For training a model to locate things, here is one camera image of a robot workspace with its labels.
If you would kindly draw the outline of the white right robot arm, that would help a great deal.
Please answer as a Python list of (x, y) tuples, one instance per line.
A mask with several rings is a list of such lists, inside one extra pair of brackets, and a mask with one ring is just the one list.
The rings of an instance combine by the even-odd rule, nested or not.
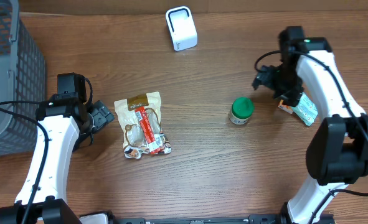
[(281, 65), (257, 69), (260, 85), (296, 106), (306, 85), (321, 124), (306, 150), (308, 177), (277, 223), (318, 223), (337, 194), (368, 197), (368, 114), (347, 89), (323, 37), (280, 39)]

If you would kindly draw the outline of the beige snack bag red label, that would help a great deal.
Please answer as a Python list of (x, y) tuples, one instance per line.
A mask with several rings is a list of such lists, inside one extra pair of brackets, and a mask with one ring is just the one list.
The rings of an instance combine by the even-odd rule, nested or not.
[(162, 151), (158, 154), (171, 153), (171, 143), (163, 133), (161, 127), (161, 103), (161, 95), (158, 91), (144, 93), (114, 102), (118, 122), (123, 130), (123, 150), (125, 157), (140, 159), (143, 154), (150, 154), (144, 132), (135, 115), (135, 109), (142, 106), (147, 112), (154, 134), (158, 134), (162, 139)]

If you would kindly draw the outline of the green lid jar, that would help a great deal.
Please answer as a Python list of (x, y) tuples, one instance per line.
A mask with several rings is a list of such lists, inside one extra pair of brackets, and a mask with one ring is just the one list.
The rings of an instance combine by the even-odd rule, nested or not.
[(233, 124), (246, 124), (253, 114), (255, 106), (253, 101), (246, 97), (237, 98), (231, 105), (229, 120)]

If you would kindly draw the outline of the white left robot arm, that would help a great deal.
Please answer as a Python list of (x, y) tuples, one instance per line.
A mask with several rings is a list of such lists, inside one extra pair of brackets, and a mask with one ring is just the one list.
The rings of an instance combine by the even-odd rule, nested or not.
[(101, 102), (43, 101), (36, 112), (37, 142), (26, 181), (14, 205), (0, 208), (0, 223), (116, 223), (110, 211), (76, 216), (67, 204), (71, 156), (114, 116)]

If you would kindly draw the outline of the red stick sachet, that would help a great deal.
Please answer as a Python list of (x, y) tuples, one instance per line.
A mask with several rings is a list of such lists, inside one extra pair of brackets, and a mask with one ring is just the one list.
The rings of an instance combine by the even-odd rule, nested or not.
[(145, 108), (142, 106), (135, 109), (135, 115), (144, 132), (150, 154), (158, 154), (162, 151), (163, 142), (158, 134), (154, 134)]

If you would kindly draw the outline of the teal wet wipes packet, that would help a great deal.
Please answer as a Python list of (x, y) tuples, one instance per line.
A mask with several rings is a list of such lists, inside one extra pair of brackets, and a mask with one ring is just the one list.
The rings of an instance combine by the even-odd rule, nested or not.
[(318, 116), (316, 105), (305, 93), (301, 95), (299, 103), (295, 107), (291, 107), (291, 109), (307, 126), (311, 126)]

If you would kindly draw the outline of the orange small packet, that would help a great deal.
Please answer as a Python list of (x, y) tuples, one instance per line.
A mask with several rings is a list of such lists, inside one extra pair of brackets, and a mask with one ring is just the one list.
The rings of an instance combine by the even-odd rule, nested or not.
[(279, 109), (286, 111), (289, 114), (293, 114), (293, 109), (292, 107), (285, 105), (283, 100), (280, 100), (279, 104), (278, 104)]

